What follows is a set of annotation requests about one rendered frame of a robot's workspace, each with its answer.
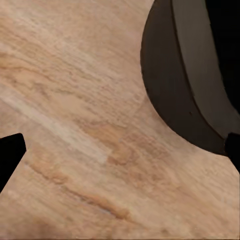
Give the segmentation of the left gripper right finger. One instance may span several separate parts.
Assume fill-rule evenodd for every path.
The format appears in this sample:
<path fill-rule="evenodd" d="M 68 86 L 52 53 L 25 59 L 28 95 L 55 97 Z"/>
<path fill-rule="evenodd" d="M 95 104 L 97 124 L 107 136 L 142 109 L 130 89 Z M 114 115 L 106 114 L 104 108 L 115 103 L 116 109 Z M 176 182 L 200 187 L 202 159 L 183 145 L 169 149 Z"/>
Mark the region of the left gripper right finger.
<path fill-rule="evenodd" d="M 227 135 L 224 151 L 230 158 L 238 172 L 240 173 L 240 135 L 237 133 L 229 133 Z"/>

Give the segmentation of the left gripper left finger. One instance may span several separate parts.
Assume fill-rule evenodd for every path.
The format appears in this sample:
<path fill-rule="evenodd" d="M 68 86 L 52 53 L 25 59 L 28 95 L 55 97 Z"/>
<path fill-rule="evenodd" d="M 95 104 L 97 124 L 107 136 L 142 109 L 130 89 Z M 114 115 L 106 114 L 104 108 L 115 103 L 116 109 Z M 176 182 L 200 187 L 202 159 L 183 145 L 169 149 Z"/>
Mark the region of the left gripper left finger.
<path fill-rule="evenodd" d="M 26 143 L 22 133 L 0 138 L 0 193 L 26 151 Z"/>

